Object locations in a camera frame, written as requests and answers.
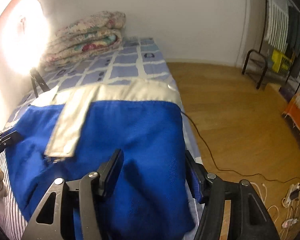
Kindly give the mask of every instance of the lamp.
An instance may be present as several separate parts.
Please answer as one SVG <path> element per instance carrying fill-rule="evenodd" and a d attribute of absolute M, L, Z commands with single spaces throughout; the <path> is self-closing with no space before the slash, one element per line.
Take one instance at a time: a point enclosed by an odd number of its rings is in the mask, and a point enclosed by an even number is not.
<path fill-rule="evenodd" d="M 2 34 L 2 44 L 9 66 L 18 73 L 30 74 L 36 97 L 35 82 L 43 92 L 50 90 L 36 69 L 48 37 L 48 23 L 39 1 L 21 0 L 9 15 Z"/>

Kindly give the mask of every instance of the yellow basket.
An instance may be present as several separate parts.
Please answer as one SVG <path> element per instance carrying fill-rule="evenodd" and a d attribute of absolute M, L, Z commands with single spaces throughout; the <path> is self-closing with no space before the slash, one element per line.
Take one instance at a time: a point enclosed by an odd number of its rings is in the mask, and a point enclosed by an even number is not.
<path fill-rule="evenodd" d="M 274 62 L 272 70 L 276 73 L 287 75 L 292 65 L 293 60 L 286 57 L 280 51 L 274 49 L 272 54 L 272 61 Z"/>

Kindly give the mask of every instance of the cream fabric strap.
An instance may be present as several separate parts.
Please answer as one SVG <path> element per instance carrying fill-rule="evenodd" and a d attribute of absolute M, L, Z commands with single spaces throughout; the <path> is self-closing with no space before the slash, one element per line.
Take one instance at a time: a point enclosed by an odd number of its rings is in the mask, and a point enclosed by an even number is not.
<path fill-rule="evenodd" d="M 62 105 L 62 109 L 44 154 L 48 157 L 72 157 L 80 138 L 91 102 L 105 100 L 167 101 L 181 108 L 177 90 L 162 81 L 133 79 L 130 85 L 94 83 L 57 93 L 45 92 L 32 102 L 33 106 Z"/>

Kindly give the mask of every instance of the blue garment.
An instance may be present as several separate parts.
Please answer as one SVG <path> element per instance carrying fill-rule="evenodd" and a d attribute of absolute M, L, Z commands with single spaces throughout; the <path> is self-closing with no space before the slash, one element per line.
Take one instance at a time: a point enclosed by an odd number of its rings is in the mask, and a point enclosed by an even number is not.
<path fill-rule="evenodd" d="M 93 102 L 75 156 L 49 163 L 43 153 L 62 108 L 30 106 L 14 127 L 24 140 L 6 149 L 11 188 L 26 220 L 55 178 L 80 179 L 120 148 L 124 152 L 122 171 L 113 195 L 99 206 L 99 223 L 112 239 L 174 240 L 193 229 L 177 105 Z"/>

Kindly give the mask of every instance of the blue patterned bed sheet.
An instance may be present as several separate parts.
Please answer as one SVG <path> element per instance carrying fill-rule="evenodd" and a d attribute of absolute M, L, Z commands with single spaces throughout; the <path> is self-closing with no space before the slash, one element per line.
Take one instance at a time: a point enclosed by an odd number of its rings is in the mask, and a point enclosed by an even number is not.
<path fill-rule="evenodd" d="M 42 77 L 50 89 L 59 86 L 58 91 L 94 82 L 127 85 L 130 84 L 132 78 L 136 77 L 162 80 L 178 89 L 162 53 L 153 39 L 124 40 L 117 50 L 59 67 L 54 71 L 45 73 Z M 37 90 L 38 94 L 42 93 L 40 87 L 37 87 Z M 13 111 L 5 129 L 12 127 L 20 119 L 34 99 L 35 95 L 31 90 Z M 182 118 L 186 147 L 194 158 L 200 158 L 200 152 L 189 121 L 183 115 Z M 191 198 L 190 192 L 188 193 L 189 207 L 196 227 L 184 237 L 184 240 L 194 239 L 203 210 L 203 206 Z"/>

